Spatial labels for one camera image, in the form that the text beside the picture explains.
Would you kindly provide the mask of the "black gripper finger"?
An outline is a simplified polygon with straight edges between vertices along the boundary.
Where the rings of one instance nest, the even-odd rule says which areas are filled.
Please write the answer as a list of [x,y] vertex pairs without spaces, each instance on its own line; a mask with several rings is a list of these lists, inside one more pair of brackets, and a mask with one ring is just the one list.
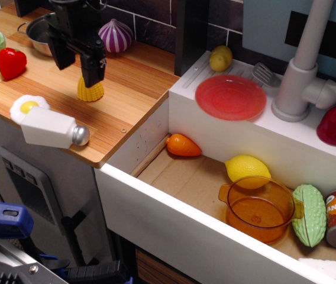
[[76,61],[74,51],[70,50],[67,43],[61,38],[49,37],[49,48],[56,66],[63,70]]
[[80,62],[86,88],[91,88],[104,79],[106,67],[105,53],[81,55]]

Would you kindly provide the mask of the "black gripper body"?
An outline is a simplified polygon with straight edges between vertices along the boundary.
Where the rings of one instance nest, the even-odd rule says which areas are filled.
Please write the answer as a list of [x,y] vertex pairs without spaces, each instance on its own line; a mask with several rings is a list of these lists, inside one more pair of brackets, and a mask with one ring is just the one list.
[[61,38],[74,53],[105,53],[98,30],[105,5],[54,5],[48,18],[48,37]]

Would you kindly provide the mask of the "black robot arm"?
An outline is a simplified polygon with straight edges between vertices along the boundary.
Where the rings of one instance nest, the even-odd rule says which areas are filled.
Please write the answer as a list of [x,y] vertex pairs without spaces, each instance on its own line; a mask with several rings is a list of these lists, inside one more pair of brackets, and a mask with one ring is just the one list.
[[56,66],[63,70],[80,56],[85,86],[104,79],[105,44],[98,32],[107,1],[51,1],[54,12],[46,16],[48,44]]

